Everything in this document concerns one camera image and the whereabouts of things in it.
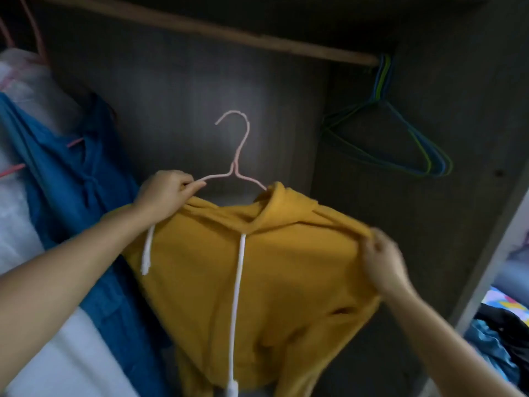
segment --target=blue garment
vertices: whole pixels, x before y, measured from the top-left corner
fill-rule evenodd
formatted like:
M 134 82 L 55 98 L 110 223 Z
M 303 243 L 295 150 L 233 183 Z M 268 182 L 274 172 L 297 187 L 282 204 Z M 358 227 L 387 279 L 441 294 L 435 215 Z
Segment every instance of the blue garment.
M 0 93 L 0 119 L 25 170 L 30 216 L 46 249 L 131 203 L 138 186 L 129 172 L 108 106 L 93 97 L 68 136 L 56 136 Z M 68 148 L 74 139 L 84 141 Z M 119 257 L 80 305 L 142 397 L 169 396 L 160 355 L 167 336 Z
M 520 380 L 519 367 L 512 363 L 511 356 L 501 345 L 498 332 L 489 328 L 485 321 L 474 319 L 465 332 L 465 340 L 505 380 L 518 385 Z

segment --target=person's right hand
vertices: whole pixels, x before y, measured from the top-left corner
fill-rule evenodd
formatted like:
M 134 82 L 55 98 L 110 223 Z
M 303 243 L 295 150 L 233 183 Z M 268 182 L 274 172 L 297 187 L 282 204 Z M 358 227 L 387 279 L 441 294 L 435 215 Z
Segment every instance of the person's right hand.
M 143 183 L 133 209 L 149 227 L 176 213 L 189 198 L 206 185 L 179 170 L 158 171 Z
M 383 298 L 396 293 L 415 292 L 404 258 L 395 241 L 379 229 L 371 229 L 373 239 L 361 241 L 364 270 Z

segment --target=person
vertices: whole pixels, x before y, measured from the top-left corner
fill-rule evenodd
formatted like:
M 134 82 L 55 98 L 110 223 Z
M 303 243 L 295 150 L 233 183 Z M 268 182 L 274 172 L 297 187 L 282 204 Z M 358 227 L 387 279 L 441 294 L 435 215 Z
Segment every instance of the person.
M 181 171 L 159 171 L 132 205 L 0 276 L 0 391 L 54 336 L 120 252 L 205 185 Z M 393 240 L 378 229 L 373 235 L 361 243 L 365 271 L 441 394 L 523 396 L 419 297 Z

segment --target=yellow hoodie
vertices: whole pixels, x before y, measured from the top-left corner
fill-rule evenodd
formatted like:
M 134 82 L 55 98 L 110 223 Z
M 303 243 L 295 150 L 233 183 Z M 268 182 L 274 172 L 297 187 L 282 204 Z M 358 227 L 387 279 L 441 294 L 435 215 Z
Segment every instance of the yellow hoodie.
M 226 387 L 241 234 L 234 378 L 243 390 L 277 381 L 276 397 L 308 396 L 378 308 L 358 257 L 369 228 L 275 183 L 247 206 L 191 198 L 156 226 L 145 276 L 145 236 L 129 245 L 123 255 L 179 348 L 186 397 Z

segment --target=closet rod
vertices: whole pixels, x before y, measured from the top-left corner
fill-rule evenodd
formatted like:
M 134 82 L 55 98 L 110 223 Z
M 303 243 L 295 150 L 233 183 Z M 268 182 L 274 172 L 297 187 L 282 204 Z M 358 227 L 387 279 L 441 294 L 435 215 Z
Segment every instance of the closet rod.
M 172 31 L 199 34 L 214 39 L 245 44 L 258 49 L 273 50 L 290 54 L 303 55 L 322 60 L 331 60 L 357 64 L 361 66 L 378 66 L 376 55 L 359 53 L 349 50 L 335 49 L 312 43 L 280 39 L 278 37 L 260 35 L 241 31 L 222 25 L 187 18 L 182 15 L 170 14 L 119 0 L 45 0 L 47 2 L 74 7 L 126 19 L 144 25 L 169 29 Z

